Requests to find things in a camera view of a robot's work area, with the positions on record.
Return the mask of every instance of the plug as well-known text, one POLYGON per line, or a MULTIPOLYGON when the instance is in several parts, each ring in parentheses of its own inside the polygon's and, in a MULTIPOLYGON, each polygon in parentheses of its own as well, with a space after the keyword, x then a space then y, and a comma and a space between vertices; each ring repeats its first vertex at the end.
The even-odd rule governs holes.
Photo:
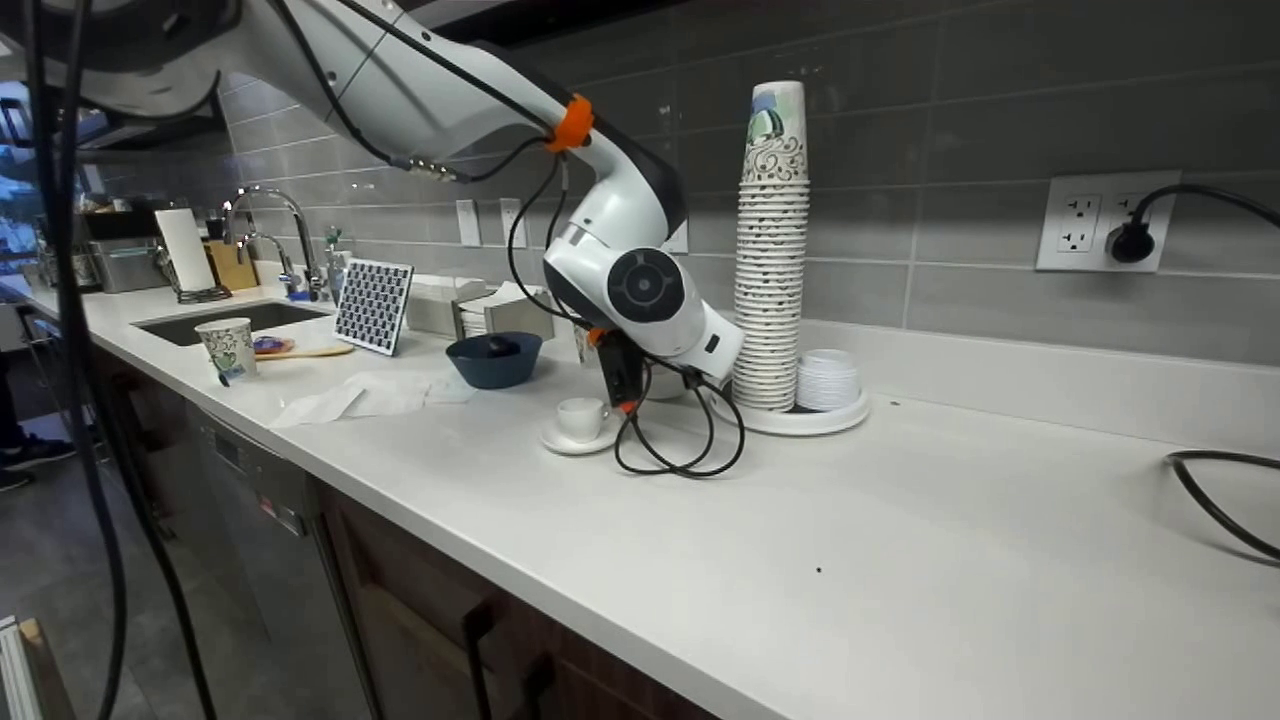
POLYGON ((1115 264, 1140 264, 1154 253, 1153 230, 1145 219, 1126 219, 1109 234, 1109 255, 1115 264))

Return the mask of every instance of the kitchen counter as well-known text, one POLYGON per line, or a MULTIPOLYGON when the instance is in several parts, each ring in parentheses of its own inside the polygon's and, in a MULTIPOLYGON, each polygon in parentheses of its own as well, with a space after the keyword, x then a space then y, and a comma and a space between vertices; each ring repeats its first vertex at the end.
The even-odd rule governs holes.
MULTIPOLYGON (((751 435, 718 479, 639 479, 539 447, 553 404, 600 388, 571 352, 512 394, 469 394, 424 338, 401 361, 266 365, 221 388, 202 349, 134 327, 180 313, 202 308, 88 298, 100 349, 715 716, 1280 714, 1280 573, 1223 552, 1160 464, 1178 444, 1277 456, 1273 368, 823 323, 877 394, 863 429, 751 435), (1028 368, 1070 374, 1048 388, 1028 368), (428 377, 428 410, 272 429, 348 374, 428 377)), ((1280 494, 1244 485, 1280 536, 1280 494)))

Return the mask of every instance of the paper cup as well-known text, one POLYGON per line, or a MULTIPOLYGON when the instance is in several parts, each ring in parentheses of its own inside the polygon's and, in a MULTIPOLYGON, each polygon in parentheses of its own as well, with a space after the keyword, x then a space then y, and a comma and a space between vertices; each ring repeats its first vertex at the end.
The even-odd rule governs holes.
POLYGON ((248 317, 228 317, 228 321, 206 321, 194 323, 194 338, 217 368, 221 379, 248 377, 256 357, 252 357, 252 323, 248 317))

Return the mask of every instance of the stack of paper cups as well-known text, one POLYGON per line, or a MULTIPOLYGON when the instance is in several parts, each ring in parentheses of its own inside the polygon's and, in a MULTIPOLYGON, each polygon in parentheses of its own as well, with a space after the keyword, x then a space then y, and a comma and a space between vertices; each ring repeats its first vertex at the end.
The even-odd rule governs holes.
POLYGON ((736 321, 749 338, 736 365, 736 401, 757 412, 793 412, 794 404, 805 237, 805 85, 757 85, 736 213, 736 321))

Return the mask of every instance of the white device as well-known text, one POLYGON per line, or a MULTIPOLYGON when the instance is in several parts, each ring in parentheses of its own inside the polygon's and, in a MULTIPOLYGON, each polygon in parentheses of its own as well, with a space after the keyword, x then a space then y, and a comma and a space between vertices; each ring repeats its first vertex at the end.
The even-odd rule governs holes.
MULTIPOLYGON (((80 88, 90 106, 170 118, 194 108, 221 74, 242 74, 404 173, 458 177, 451 157, 502 128, 549 133, 571 100, 497 51, 428 33, 387 0, 117 0, 90 20, 80 88)), ((8 48, 21 29, 21 14, 5 3, 8 48)), ((21 69, 21 51, 0 58, 0 75, 22 75, 21 69)), ((666 365, 724 379, 745 331, 660 253, 686 218, 676 173, 600 123, 571 157, 594 183, 543 255, 554 301, 666 365)))

